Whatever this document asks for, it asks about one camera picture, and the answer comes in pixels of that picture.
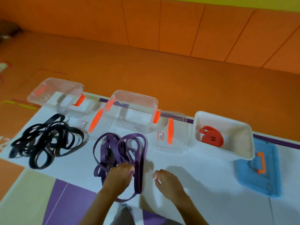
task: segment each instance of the hand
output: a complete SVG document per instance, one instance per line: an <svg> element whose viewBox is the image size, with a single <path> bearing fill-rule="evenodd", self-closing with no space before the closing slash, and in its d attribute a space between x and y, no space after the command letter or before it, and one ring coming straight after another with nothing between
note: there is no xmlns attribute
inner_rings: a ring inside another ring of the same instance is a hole
<svg viewBox="0 0 300 225"><path fill-rule="evenodd" d="M158 190L173 204L177 204L182 197L187 196L178 178L169 171L160 169L153 174Z"/></svg>
<svg viewBox="0 0 300 225"><path fill-rule="evenodd" d="M132 180L132 171L134 171L134 166L127 162L111 168L104 181L102 191L115 200L129 186Z"/></svg>

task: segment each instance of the purple floor tile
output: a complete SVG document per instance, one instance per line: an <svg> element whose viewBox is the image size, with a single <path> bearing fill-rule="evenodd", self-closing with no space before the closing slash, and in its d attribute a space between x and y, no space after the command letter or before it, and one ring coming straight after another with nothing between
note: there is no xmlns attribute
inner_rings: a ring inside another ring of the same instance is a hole
<svg viewBox="0 0 300 225"><path fill-rule="evenodd" d="M77 225L96 195L92 191L68 183L47 225Z"/></svg>
<svg viewBox="0 0 300 225"><path fill-rule="evenodd" d="M59 197L62 195L62 192L64 191L65 187L66 187L67 183L65 181L56 179L48 204L47 204L47 208L46 208L46 212L44 215L44 219L43 219L43 223L42 225L45 225L47 223L47 220L49 219L51 212L53 211Z"/></svg>
<svg viewBox="0 0 300 225"><path fill-rule="evenodd" d="M166 223L167 218L143 210L143 220L144 225L163 225Z"/></svg>

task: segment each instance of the purple resistance band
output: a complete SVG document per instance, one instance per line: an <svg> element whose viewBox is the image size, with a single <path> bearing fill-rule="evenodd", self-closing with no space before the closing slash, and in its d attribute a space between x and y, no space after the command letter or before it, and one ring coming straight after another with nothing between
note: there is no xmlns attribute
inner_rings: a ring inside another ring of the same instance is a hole
<svg viewBox="0 0 300 225"><path fill-rule="evenodd" d="M100 147L100 162L95 156L95 149L99 141L104 138L103 143ZM141 137L144 140L144 146L142 147L142 153L140 154L141 145L137 137ZM128 140L133 139L137 143L137 149L127 146ZM134 198L137 194L141 194L143 186L143 169L144 169L144 159L145 159L145 149L147 140L140 133L132 133L120 138L117 134L107 132L100 136L93 147L93 155L97 162L97 166L94 170L95 177L101 177L102 185L104 184L106 175L112 167L117 166L119 163L128 162L134 165L134 194L126 200L117 198L116 202L126 202ZM129 152L134 155L134 160L132 159Z"/></svg>

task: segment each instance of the forearm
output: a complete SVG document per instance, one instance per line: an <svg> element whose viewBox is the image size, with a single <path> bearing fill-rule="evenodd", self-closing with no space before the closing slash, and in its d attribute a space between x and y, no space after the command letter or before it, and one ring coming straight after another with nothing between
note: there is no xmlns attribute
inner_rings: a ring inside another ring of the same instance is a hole
<svg viewBox="0 0 300 225"><path fill-rule="evenodd" d="M101 190L78 225L102 225L113 202L113 197Z"/></svg>
<svg viewBox="0 0 300 225"><path fill-rule="evenodd" d="M174 205L186 225L208 225L187 194L181 196L177 202L174 202Z"/></svg>

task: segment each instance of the blue lid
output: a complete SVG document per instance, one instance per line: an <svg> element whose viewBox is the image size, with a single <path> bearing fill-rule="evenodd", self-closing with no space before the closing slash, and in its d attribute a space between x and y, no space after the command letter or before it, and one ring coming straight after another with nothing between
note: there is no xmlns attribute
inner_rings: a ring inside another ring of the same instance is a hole
<svg viewBox="0 0 300 225"><path fill-rule="evenodd" d="M277 147L264 140L254 138L255 158L251 161L236 160L234 163L236 179L241 185L260 192L268 197L277 198L281 196L281 176L279 168L279 154ZM263 170L262 152L265 160L265 173Z"/></svg>

